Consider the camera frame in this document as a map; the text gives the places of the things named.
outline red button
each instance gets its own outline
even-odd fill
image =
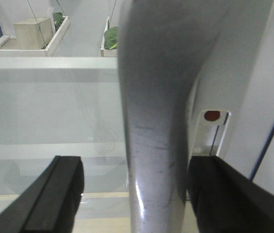
[[[207,120],[207,121],[216,121],[217,119],[219,119],[221,116],[221,113],[220,111],[207,111],[205,114],[204,114],[204,118]]]

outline glass panel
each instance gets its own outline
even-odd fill
[[[78,224],[93,218],[129,223],[115,59],[0,58],[0,212],[55,155],[82,157]]]

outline planter box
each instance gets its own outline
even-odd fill
[[[108,21],[109,21],[109,17],[107,18],[106,26],[104,28],[103,34],[108,29]],[[101,57],[117,57],[117,50],[106,50],[106,49],[104,49],[104,35],[102,35],[102,43],[101,43],[100,51],[101,51]]]
[[[43,50],[0,50],[0,57],[49,57],[56,51],[70,24],[69,16],[64,16],[64,21],[60,28]]]

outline scratch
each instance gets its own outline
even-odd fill
[[[169,148],[166,148],[166,147],[154,147],[154,148],[159,150],[169,150]]]

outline silver pole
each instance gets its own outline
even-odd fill
[[[230,2],[132,0],[123,8],[118,62],[132,233],[181,232],[187,98]]]

